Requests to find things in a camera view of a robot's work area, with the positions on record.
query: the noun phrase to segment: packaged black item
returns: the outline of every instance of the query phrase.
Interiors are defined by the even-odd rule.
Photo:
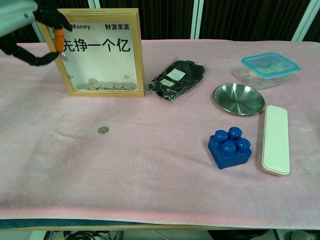
[[[150,82],[149,88],[172,102],[198,84],[204,73],[205,67],[202,64],[184,59],[175,60]]]

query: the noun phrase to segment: pink table cloth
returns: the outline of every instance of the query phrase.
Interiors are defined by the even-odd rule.
[[[44,43],[24,44],[37,56]],[[0,218],[91,219],[248,228],[320,229],[320,44],[143,41],[146,81],[174,57],[212,70],[183,98],[70,97],[55,63],[34,67],[0,52]],[[261,167],[265,113],[238,116],[213,102],[245,83],[241,59],[278,52],[301,70],[260,90],[288,110],[291,172]],[[108,126],[109,133],[98,134]],[[219,170],[207,144],[242,129],[246,164]]]

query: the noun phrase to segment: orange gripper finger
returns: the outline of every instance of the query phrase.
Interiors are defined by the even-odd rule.
[[[55,28],[54,32],[54,47],[58,53],[62,53],[64,51],[65,44],[65,31],[63,28]]]

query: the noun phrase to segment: lego stud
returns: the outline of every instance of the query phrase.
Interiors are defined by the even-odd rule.
[[[215,132],[214,139],[218,144],[222,144],[228,139],[228,133],[224,130],[218,130]]]
[[[231,140],[236,141],[241,137],[242,131],[240,128],[233,126],[229,129],[229,135]]]
[[[235,152],[237,148],[236,145],[232,141],[227,141],[224,144],[222,144],[222,154],[226,157],[231,157]]]
[[[236,148],[239,153],[247,153],[250,151],[250,142],[245,138],[239,138],[236,141]]]

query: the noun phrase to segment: robotic arm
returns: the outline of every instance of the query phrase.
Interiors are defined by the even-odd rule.
[[[46,0],[0,0],[0,49],[7,55],[34,66],[51,63],[64,50],[64,30],[72,31],[66,17],[49,5]],[[54,28],[55,50],[43,57],[36,57],[17,45],[12,34],[34,20]]]

